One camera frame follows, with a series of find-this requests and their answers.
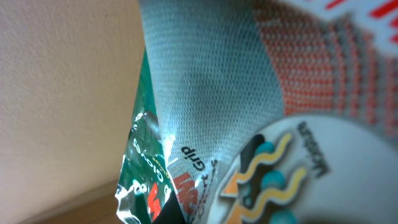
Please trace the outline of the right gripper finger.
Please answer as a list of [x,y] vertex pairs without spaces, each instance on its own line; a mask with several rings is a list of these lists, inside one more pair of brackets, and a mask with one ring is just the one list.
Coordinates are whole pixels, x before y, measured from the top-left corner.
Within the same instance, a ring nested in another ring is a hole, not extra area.
[[187,224],[175,195],[169,197],[152,224]]

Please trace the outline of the green 3M gloves package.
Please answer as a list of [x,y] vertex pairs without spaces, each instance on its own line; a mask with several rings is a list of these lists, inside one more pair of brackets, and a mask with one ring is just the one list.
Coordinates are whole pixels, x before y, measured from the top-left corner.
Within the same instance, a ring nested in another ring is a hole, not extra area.
[[397,1],[139,2],[123,223],[397,222]]

